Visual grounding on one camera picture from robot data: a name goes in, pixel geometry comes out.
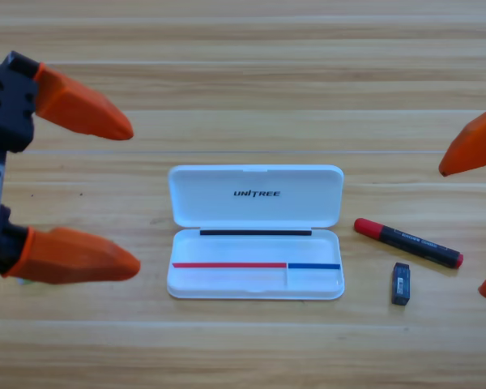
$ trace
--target wooden table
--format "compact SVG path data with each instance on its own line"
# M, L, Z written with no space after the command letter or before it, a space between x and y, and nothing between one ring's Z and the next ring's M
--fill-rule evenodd
M126 143L36 120L9 160L12 220L103 234L127 282L0 278L0 388L486 388L486 169L437 166L486 109L486 0L0 0L17 49L105 92ZM167 172L334 164L346 173L337 301L180 301L166 291ZM352 230L376 220L464 253L459 271ZM409 263L407 307L390 304Z

